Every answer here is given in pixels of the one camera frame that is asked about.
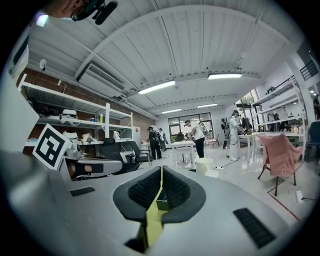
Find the black vent slot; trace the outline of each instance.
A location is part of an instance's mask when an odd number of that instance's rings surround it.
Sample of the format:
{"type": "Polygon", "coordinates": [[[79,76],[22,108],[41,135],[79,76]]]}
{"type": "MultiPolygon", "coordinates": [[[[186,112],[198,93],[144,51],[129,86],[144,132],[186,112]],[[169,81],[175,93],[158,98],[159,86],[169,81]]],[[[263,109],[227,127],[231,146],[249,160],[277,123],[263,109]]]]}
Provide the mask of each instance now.
{"type": "Polygon", "coordinates": [[[259,249],[276,239],[247,208],[235,210],[233,213],[259,249]]]}
{"type": "Polygon", "coordinates": [[[81,196],[84,194],[88,194],[90,192],[96,191],[92,186],[87,186],[84,188],[79,188],[75,190],[71,190],[70,193],[73,197],[81,196]]]}

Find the brick wall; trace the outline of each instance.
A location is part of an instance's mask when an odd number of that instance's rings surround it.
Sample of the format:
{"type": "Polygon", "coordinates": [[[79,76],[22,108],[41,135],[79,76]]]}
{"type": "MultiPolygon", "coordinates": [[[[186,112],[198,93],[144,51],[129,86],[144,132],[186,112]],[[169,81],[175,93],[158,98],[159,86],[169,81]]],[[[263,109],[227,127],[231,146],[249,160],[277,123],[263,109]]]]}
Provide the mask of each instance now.
{"type": "MultiPolygon", "coordinates": [[[[42,86],[42,87],[45,87],[45,88],[48,88],[48,89],[51,89],[51,90],[54,90],[54,91],[57,91],[57,92],[61,92],[63,89],[64,89],[64,85],[58,85],[58,81],[59,79],[57,78],[54,78],[50,75],[47,75],[44,73],[40,73],[38,71],[35,71],[35,70],[32,70],[32,69],[29,69],[29,68],[26,68],[20,75],[18,81],[17,81],[17,86],[23,76],[23,74],[27,74],[26,76],[26,82],[28,83],[33,83],[33,84],[36,84],[37,86],[42,86]]],[[[134,126],[138,126],[140,127],[140,130],[141,130],[141,139],[144,140],[147,136],[148,136],[148,131],[147,131],[147,128],[150,126],[150,125],[155,125],[155,121],[148,118],[148,117],[145,117],[137,112],[134,112],[132,111],[131,109],[128,109],[126,107],[123,107],[117,103],[114,103],[114,102],[110,102],[108,101],[107,99],[105,98],[102,98],[96,94],[93,94],[85,89],[82,89],[78,86],[75,86],[73,84],[69,84],[69,83],[66,83],[67,87],[64,91],[65,94],[67,95],[71,95],[71,96],[74,96],[74,97],[77,97],[79,99],[83,99],[83,100],[86,100],[86,101],[89,101],[89,102],[93,102],[93,103],[96,103],[96,104],[99,104],[99,105],[105,105],[106,103],[109,103],[110,104],[110,108],[113,109],[113,110],[117,110],[117,111],[121,111],[123,113],[127,113],[127,114],[130,114],[132,112],[132,115],[133,115],[133,125],[134,126]]],[[[82,120],[89,120],[90,118],[94,117],[93,115],[90,115],[90,114],[87,114],[87,113],[81,113],[81,112],[78,112],[77,111],[77,115],[78,115],[78,118],[79,119],[82,119],[82,120]]],[[[120,125],[120,121],[119,120],[116,120],[116,119],[110,119],[110,124],[113,124],[113,125],[120,125]]],[[[40,133],[39,131],[41,130],[40,128],[40,125],[36,125],[36,127],[32,130],[31,134],[29,137],[34,137],[34,138],[38,138],[40,133]]],[[[78,135],[81,136],[83,133],[85,132],[90,132],[90,130],[78,130],[77,133],[79,133],[78,135]]],[[[103,134],[99,134],[99,139],[102,139],[103,134]]]]}

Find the vr headset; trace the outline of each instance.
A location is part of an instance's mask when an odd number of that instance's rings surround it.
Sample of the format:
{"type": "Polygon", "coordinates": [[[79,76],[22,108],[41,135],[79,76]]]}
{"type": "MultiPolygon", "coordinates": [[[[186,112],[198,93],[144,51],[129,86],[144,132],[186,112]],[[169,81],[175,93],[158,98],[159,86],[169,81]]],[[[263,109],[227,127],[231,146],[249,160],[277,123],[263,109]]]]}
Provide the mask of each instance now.
{"type": "Polygon", "coordinates": [[[105,3],[105,0],[86,0],[84,2],[88,3],[75,9],[71,15],[71,19],[75,22],[82,21],[97,11],[92,19],[95,20],[95,24],[101,25],[118,6],[116,1],[111,1],[108,4],[105,3]]]}

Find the white bucket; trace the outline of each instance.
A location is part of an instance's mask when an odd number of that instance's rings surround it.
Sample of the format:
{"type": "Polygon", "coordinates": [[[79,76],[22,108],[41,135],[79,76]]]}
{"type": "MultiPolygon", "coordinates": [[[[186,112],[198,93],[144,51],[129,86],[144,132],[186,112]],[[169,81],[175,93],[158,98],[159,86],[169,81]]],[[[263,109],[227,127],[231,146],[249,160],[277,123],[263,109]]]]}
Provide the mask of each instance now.
{"type": "Polygon", "coordinates": [[[198,158],[195,162],[195,172],[201,175],[206,175],[207,171],[212,170],[214,161],[211,158],[198,158]]]}

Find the window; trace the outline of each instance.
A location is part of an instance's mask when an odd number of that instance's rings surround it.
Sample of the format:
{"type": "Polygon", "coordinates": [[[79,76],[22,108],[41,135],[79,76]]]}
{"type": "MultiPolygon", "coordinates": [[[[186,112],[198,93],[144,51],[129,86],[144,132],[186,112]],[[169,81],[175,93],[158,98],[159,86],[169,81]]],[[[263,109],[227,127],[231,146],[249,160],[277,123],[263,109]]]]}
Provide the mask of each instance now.
{"type": "Polygon", "coordinates": [[[183,135],[191,132],[191,127],[185,127],[185,121],[195,121],[197,123],[203,122],[208,132],[212,132],[212,120],[210,113],[202,113],[202,114],[193,114],[193,115],[185,115],[174,118],[169,118],[169,131],[170,131],[170,140],[171,143],[176,142],[176,137],[178,133],[182,133],[183,135]]]}

